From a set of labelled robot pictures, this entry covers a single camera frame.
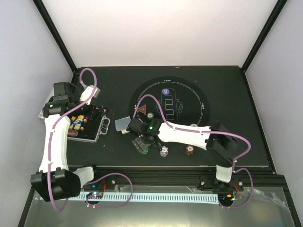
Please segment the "green poker chip stack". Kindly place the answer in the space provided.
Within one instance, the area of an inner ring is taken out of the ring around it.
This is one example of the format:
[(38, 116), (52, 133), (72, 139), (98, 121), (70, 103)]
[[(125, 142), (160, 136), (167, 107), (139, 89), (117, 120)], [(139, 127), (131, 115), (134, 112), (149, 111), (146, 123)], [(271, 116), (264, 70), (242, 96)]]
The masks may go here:
[(141, 152), (141, 154), (146, 155), (148, 152), (149, 152), (149, 149), (146, 148), (146, 149), (144, 149), (144, 150)]

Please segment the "blue poker chip stack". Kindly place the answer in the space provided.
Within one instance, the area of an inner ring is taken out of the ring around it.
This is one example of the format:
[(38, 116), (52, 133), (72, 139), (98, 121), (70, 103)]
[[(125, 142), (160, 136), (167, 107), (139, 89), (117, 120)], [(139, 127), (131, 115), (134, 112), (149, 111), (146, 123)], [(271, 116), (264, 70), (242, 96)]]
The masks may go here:
[(168, 155), (169, 149), (166, 146), (163, 146), (160, 150), (160, 155), (166, 157)]

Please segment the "red triangular dealer button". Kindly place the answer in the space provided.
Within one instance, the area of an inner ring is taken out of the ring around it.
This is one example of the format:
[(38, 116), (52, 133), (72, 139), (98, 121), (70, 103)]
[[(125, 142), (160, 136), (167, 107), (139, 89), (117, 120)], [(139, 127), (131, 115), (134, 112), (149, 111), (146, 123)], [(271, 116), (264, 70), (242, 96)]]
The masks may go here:
[(142, 105), (142, 106), (138, 107), (137, 112), (143, 113), (144, 115), (146, 115), (146, 105)]

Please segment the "purple round blind button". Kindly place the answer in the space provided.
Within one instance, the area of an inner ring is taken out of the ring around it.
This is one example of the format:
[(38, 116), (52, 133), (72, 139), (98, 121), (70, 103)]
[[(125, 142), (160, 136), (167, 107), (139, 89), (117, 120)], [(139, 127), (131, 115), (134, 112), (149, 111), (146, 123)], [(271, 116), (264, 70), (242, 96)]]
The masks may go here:
[(166, 96), (166, 95), (170, 95), (170, 90), (168, 88), (164, 88), (161, 90), (161, 93)]

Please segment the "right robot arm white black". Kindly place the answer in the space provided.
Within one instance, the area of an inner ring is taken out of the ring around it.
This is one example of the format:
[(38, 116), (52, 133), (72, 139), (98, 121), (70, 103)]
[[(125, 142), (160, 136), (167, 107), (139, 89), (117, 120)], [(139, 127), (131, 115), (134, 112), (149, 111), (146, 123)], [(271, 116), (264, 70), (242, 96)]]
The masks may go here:
[(210, 126), (194, 127), (152, 119), (142, 122), (131, 119), (126, 131), (137, 136), (132, 143), (142, 154), (148, 152), (153, 145), (161, 156), (167, 156), (169, 148), (162, 143), (180, 143), (187, 145), (186, 151), (193, 152), (194, 148), (209, 150), (215, 161), (215, 185), (225, 191), (232, 186), (232, 172), (237, 141), (229, 132), (214, 131)]

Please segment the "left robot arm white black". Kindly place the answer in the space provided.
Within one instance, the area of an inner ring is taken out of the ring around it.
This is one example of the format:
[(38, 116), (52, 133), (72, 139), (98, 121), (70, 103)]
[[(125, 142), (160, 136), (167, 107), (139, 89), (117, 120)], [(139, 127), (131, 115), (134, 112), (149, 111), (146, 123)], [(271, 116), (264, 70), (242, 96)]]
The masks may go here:
[(69, 115), (84, 106), (100, 93), (96, 85), (84, 86), (79, 100), (73, 102), (68, 82), (55, 83), (53, 96), (45, 103), (42, 113), (45, 123), (45, 148), (39, 171), (31, 175), (31, 185), (46, 202), (68, 199), (79, 195), (86, 184), (91, 189), (101, 185), (102, 178), (92, 166), (69, 171), (67, 164), (67, 138), (71, 124)]

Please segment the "aluminium poker chip case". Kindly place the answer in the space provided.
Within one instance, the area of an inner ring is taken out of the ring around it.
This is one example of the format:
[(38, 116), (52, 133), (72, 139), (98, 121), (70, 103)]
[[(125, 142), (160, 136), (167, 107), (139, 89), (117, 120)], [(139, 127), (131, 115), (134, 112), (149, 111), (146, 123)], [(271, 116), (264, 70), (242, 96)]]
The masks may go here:
[[(71, 110), (72, 108), (79, 105), (81, 101), (76, 98), (64, 96), (52, 96), (49, 101), (45, 103), (42, 108), (42, 116), (46, 119), (52, 115), (63, 115), (65, 112)], [(88, 111), (88, 104), (80, 107), (76, 111), (67, 115), (71, 122), (72, 116), (84, 115)], [(82, 141), (82, 142), (91, 142), (96, 143), (100, 135), (106, 135), (110, 124), (110, 119), (107, 118), (107, 115), (103, 116), (101, 122), (87, 123), (84, 132), (80, 133), (80, 136), (76, 138), (68, 137), (69, 140)]]

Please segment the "blue playing card deck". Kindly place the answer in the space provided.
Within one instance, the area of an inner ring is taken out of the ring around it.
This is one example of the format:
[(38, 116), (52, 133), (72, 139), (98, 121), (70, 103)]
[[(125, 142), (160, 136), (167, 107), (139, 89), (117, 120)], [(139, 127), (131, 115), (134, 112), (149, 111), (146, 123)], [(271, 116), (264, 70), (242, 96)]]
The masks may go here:
[(115, 120), (115, 129), (116, 129), (116, 131), (126, 130), (130, 121), (131, 121), (130, 116)]

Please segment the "chips inside case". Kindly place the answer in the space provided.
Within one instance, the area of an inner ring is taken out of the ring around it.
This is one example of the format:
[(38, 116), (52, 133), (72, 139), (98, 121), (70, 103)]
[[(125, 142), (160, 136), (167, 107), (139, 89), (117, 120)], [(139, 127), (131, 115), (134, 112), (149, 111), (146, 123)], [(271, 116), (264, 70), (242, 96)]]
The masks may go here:
[(85, 127), (88, 123), (88, 117), (84, 115), (72, 116), (71, 124), (68, 129), (68, 137), (76, 138), (80, 136), (81, 132), (84, 132)]

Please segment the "red poker chip stack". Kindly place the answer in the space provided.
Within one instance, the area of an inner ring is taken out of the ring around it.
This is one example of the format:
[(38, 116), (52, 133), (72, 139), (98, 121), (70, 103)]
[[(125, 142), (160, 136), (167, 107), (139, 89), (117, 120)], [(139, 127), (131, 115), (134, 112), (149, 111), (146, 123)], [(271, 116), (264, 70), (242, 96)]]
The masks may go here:
[(195, 150), (194, 146), (187, 145), (187, 147), (186, 147), (186, 155), (188, 155), (188, 156), (193, 155), (194, 154), (194, 150)]

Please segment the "round black poker mat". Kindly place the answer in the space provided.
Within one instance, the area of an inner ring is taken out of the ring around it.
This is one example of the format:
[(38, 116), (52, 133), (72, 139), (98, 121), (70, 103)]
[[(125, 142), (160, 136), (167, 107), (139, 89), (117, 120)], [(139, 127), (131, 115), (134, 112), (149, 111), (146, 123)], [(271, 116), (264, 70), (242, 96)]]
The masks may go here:
[[(161, 90), (168, 88), (170, 95)], [(187, 79), (166, 76), (158, 77), (140, 85), (133, 93), (129, 104), (129, 115), (133, 117), (137, 108), (146, 105), (146, 114), (153, 113), (155, 119), (162, 119), (161, 112), (170, 124), (198, 126), (209, 125), (209, 101), (197, 85)], [(136, 119), (149, 122), (146, 115), (136, 113)]]

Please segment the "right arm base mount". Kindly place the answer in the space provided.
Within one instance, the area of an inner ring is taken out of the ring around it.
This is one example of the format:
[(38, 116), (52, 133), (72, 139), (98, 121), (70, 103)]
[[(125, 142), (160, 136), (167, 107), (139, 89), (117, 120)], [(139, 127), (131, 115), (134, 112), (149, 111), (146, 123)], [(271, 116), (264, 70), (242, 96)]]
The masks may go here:
[(225, 207), (230, 207), (236, 200), (243, 198), (243, 190), (239, 190), (234, 183), (225, 183), (216, 179), (215, 175), (203, 175), (198, 189), (217, 194), (218, 201)]

